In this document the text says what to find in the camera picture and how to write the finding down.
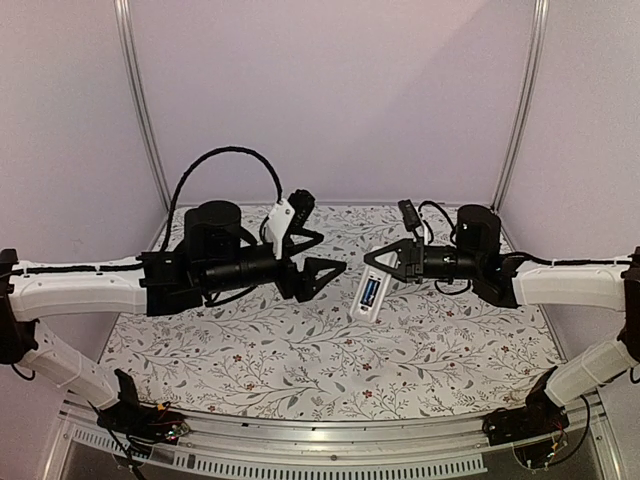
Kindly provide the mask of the blue battery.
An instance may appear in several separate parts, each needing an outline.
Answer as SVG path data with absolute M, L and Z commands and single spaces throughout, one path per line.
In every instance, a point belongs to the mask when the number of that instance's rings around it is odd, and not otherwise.
M 360 300 L 360 304 L 366 307 L 371 307 L 375 300 L 376 292 L 379 286 L 379 282 L 374 279 L 368 279 L 365 284 L 363 295 Z

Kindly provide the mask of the white remote control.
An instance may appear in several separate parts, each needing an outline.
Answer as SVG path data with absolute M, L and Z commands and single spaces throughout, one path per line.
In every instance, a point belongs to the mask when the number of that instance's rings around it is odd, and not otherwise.
M 373 258 L 374 266 L 364 261 L 364 270 L 355 291 L 350 316 L 357 321 L 374 322 L 379 315 L 392 276 L 378 264 L 388 268 L 397 266 L 397 253 L 385 251 Z

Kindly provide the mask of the black battery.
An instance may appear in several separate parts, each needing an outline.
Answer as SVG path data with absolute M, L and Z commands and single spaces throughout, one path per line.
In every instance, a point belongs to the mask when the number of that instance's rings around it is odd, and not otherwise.
M 380 289 L 381 282 L 378 280 L 370 279 L 367 284 L 366 296 L 364 300 L 369 307 L 372 307 Z

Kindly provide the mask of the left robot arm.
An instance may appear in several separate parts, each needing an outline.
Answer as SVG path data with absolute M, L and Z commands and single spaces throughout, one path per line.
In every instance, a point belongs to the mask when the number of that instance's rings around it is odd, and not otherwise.
M 258 241 L 241 224 L 241 209 L 214 200 L 188 210 L 182 241 L 174 250 L 143 252 L 106 263 L 37 265 L 1 252 L 1 362 L 21 364 L 68 388 L 128 434 L 148 426 L 132 378 L 107 372 L 42 324 L 49 316 L 87 313 L 175 315 L 220 305 L 272 283 L 284 299 L 306 302 L 346 269 L 343 261 L 294 256 L 318 244 L 322 234 L 305 229 L 314 208 L 307 192 L 275 203 Z

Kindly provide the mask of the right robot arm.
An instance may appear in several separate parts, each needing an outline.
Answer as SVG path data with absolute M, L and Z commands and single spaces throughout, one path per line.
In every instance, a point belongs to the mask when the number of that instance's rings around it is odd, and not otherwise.
M 612 259 L 546 260 L 501 250 L 501 220 L 489 208 L 467 204 L 457 211 L 450 244 L 435 236 L 409 200 L 398 207 L 412 238 L 367 253 L 351 307 L 353 316 L 377 317 L 391 280 L 419 284 L 468 282 L 482 301 L 500 308 L 579 305 L 623 313 L 622 330 L 546 372 L 527 395 L 517 427 L 537 436 L 556 413 L 581 394 L 639 365 L 639 255 Z

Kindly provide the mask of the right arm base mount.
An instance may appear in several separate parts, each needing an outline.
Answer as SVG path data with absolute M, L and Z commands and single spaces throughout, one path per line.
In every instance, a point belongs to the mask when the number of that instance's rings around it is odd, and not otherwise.
M 533 403 L 498 408 L 485 415 L 482 431 L 490 446 L 512 446 L 516 461 L 528 470 L 546 469 L 566 443 L 569 419 L 563 407 Z

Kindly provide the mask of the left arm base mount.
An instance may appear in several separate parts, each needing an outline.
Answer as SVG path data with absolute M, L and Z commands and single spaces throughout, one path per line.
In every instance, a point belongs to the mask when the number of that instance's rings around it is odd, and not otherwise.
M 140 402 L 133 378 L 122 371 L 114 371 L 118 380 L 117 402 L 98 409 L 98 425 L 124 434 L 134 444 L 172 444 L 190 432 L 184 414 L 174 411 L 170 401 L 153 406 Z

